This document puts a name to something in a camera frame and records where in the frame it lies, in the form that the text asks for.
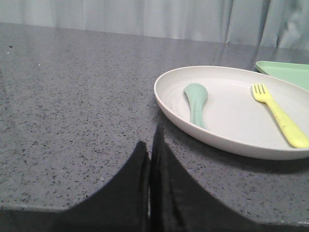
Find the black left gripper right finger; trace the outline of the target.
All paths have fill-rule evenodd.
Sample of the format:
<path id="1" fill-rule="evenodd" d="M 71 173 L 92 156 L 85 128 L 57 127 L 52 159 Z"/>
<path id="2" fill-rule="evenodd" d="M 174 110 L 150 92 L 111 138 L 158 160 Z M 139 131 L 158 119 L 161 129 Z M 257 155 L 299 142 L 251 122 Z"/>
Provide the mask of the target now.
<path id="1" fill-rule="evenodd" d="M 307 232 L 304 223 L 258 223 L 213 197 L 177 160 L 158 125 L 150 171 L 152 232 Z"/>

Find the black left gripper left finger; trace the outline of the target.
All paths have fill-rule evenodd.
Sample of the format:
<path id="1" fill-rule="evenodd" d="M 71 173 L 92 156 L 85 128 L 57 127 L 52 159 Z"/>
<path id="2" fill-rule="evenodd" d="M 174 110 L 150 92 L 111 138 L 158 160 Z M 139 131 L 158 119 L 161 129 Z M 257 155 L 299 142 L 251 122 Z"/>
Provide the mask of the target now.
<path id="1" fill-rule="evenodd" d="M 147 232 L 150 160 L 138 142 L 121 170 L 99 191 L 59 213 L 1 210 L 2 232 Z"/>

